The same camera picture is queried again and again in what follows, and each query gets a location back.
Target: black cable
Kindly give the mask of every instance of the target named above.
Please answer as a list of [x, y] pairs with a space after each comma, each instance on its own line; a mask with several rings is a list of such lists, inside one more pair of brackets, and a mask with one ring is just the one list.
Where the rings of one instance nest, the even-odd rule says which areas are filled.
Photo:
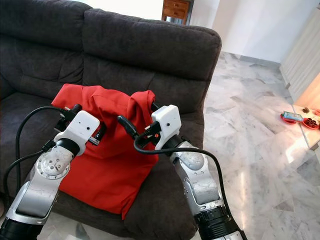
[[[63, 111], [63, 109], [58, 108], [58, 107], [54, 107], [54, 106], [42, 106], [39, 107], [35, 110], [33, 110], [32, 112], [30, 112], [21, 122], [17, 132], [16, 132], [16, 136], [15, 136], [15, 159], [18, 160], [20, 158], [20, 135], [22, 132], [22, 129], [24, 128], [26, 122], [29, 120], [29, 118], [31, 118], [34, 114], [36, 114], [37, 112], [40, 112], [42, 110], [56, 110], [56, 111]], [[20, 169], [20, 162], [16, 164], [16, 194], [19, 192], [21, 187], [21, 169]]]
[[207, 155], [210, 158], [212, 158], [214, 163], [215, 163], [215, 165], [216, 165], [216, 169], [217, 169], [217, 172], [218, 172], [221, 195], [222, 195], [222, 199], [224, 201], [225, 209], [226, 209], [228, 215], [232, 216], [230, 208], [229, 208], [229, 204], [228, 204], [228, 201], [227, 201], [226, 193], [225, 193], [224, 180], [223, 180], [221, 167], [220, 167], [220, 164], [218, 162], [218, 159], [211, 152], [208, 152], [208, 151], [205, 151], [205, 150], [202, 150], [202, 149], [198, 149], [198, 148], [192, 148], [192, 147], [166, 148], [166, 149], [161, 149], [161, 150], [144, 150], [144, 149], [139, 147], [138, 142], [142, 138], [144, 138], [145, 136], [146, 136], [146, 134], [142, 133], [133, 142], [134, 148], [141, 154], [155, 155], [155, 154], [172, 154], [172, 153], [176, 153], [176, 152], [194, 152], [194, 153], [204, 154], [204, 155]]
[[4, 188], [4, 193], [8, 198], [10, 197], [10, 195], [9, 195], [9, 187], [8, 187], [8, 176], [9, 176], [9, 173], [11, 172], [11, 170], [16, 165], [20, 164], [22, 161], [24, 161], [26, 159], [29, 159], [29, 158], [32, 158], [32, 157], [35, 157], [35, 156], [38, 156], [38, 155], [40, 155], [40, 154], [42, 154], [44, 152], [45, 152], [44, 150], [41, 150], [41, 151], [35, 152], [33, 154], [29, 154], [27, 156], [19, 158], [18, 160], [16, 160], [13, 163], [11, 163], [10, 166], [6, 169], [6, 171], [4, 173], [4, 176], [3, 176], [3, 188]]

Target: wooden drawer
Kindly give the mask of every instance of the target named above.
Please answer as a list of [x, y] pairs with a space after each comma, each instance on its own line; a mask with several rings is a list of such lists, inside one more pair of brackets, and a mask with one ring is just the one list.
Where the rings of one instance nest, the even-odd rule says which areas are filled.
[[184, 19], [187, 15], [187, 10], [164, 7], [163, 12], [166, 16], [178, 19]]
[[185, 10], [187, 12], [189, 8], [189, 2], [164, 0], [164, 7]]

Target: red fabric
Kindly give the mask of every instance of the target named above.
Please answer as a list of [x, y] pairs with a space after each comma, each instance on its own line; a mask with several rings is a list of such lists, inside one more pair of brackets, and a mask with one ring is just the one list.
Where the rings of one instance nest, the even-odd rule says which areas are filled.
[[154, 100], [149, 90], [128, 96], [101, 86], [63, 85], [52, 105], [72, 108], [80, 104], [103, 121], [107, 130], [98, 146], [87, 143], [84, 154], [71, 162], [59, 189], [95, 208], [122, 214], [124, 219], [158, 156], [138, 153], [117, 116], [125, 116], [141, 133], [152, 123]]

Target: sofa backrest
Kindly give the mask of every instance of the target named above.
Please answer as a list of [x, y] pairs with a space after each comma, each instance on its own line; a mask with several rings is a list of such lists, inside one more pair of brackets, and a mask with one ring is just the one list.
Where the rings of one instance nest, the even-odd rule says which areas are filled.
[[67, 0], [0, 0], [1, 78], [53, 99], [64, 83], [152, 90], [181, 113], [202, 108], [221, 49], [207, 28], [120, 15]]

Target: marble floor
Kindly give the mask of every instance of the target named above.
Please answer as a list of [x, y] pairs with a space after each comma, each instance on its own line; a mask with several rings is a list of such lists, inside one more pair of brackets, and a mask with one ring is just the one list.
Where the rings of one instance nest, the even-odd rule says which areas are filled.
[[[204, 149], [219, 159], [232, 214], [248, 240], [320, 239], [320, 164], [300, 127], [280, 121], [291, 104], [277, 68], [221, 53], [205, 100]], [[38, 238], [124, 239], [56, 213]]]

